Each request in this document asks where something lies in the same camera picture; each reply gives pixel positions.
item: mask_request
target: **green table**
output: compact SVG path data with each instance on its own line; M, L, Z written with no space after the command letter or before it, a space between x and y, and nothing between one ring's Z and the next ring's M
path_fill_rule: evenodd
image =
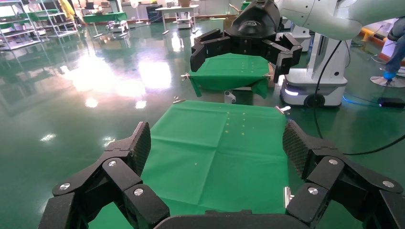
M227 91L251 86L252 92L267 97L268 62L259 56L225 54L207 59L197 72L189 72L195 93L204 89Z
M208 209L284 213L285 125L285 117L270 107L174 104L151 130L142 179L172 216Z
M102 15L85 15L83 16L83 20L86 23L96 23L96 22L103 22L103 21L123 21L127 19L127 14L125 12L118 12L118 13L106 13Z

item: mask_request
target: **table leg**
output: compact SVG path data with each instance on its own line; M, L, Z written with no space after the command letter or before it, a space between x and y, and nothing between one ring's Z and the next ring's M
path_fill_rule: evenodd
M120 24L121 27L121 34L119 35L119 37L124 37L126 36L128 33L124 32L126 25L123 25L122 23Z
M192 17L194 19L194 31L192 33L195 34L198 31L198 29L197 29L197 24L195 22L195 12L194 12L194 10L192 11Z
M166 35L166 34L168 34L169 33L169 31L168 30L166 30L166 22L165 22L165 19L164 19L164 13L162 12L162 18L163 18L163 28L164 28L164 32L162 33L163 35Z
M93 25L94 25L94 29L96 30L96 36L93 36L93 38L97 38L97 37L103 35L102 33L98 33L98 30L97 30L97 27L96 27L96 23L93 23Z
M176 16L176 20L175 20L173 23L179 23L179 22L177 21L177 20L179 19L177 13L174 13L174 15Z

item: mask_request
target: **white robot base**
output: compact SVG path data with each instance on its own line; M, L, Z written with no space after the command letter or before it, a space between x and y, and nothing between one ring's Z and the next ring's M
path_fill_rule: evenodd
M346 86L336 87L329 94L317 94L316 104L317 107L338 107L341 105L341 98ZM290 106L306 106L313 107L314 93L296 94L288 90L287 83L284 83L280 91L281 100Z
M284 79L280 90L280 98L287 105L313 106L318 80L312 79L306 74L302 74L305 70L306 69L290 69L290 77L287 75ZM340 106L346 84L347 80L344 77L340 79L321 80L316 98L317 107Z

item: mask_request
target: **person's leg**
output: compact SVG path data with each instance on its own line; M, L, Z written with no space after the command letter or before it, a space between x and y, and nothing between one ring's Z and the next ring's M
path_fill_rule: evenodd
M396 43L394 53L391 59L385 66L384 78L390 80L395 77L398 70L401 68L401 61L405 58L405 35L403 35Z
M396 37L400 37L397 41L394 49L394 53L391 59L385 66L384 78L391 80L395 77L396 73L401 68L401 61L405 58L405 18L402 17L398 19L394 27L392 28L392 33Z

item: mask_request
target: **metal shelf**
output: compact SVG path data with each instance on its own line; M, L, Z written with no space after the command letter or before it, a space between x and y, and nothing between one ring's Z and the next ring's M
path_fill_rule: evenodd
M0 1L0 6L12 6L17 3L20 3L20 1Z
M66 22L61 22L61 23L54 23L53 25L45 25L45 28L52 28L52 27L58 27L61 25L67 25L67 24L73 24L73 21L66 21Z
M13 49L18 49L18 48L22 48L28 45L33 45L33 44L37 44L40 43L41 41L27 41L27 42L22 42L22 43L18 43L16 45L11 45L10 47L8 47L7 45L0 47L0 50L13 50Z
M54 2L54 1L56 1L56 0L36 0L36 1L30 1L30 3L33 3L33 4L41 4L42 2L43 3L47 3L47 2Z
M58 15L62 15L62 14L64 14L63 12L62 13L53 13L53 14L49 14L49 17L54 17L54 16L58 16Z
M4 37L13 37L13 36L17 36L17 35L21 35L21 34L25 34L25 33L29 33L29 32L34 32L35 30L16 30L16 31L11 31L11 32L5 32L3 33Z
M0 25L9 24L9 23L17 23L17 22L20 22L20 21L28 21L28 19L24 18L24 19L18 19L18 20L15 20L15 21L2 21L2 22L0 22Z
M75 33L77 33L77 31L60 31L60 32L58 31L57 34L48 35L48 37L64 37Z

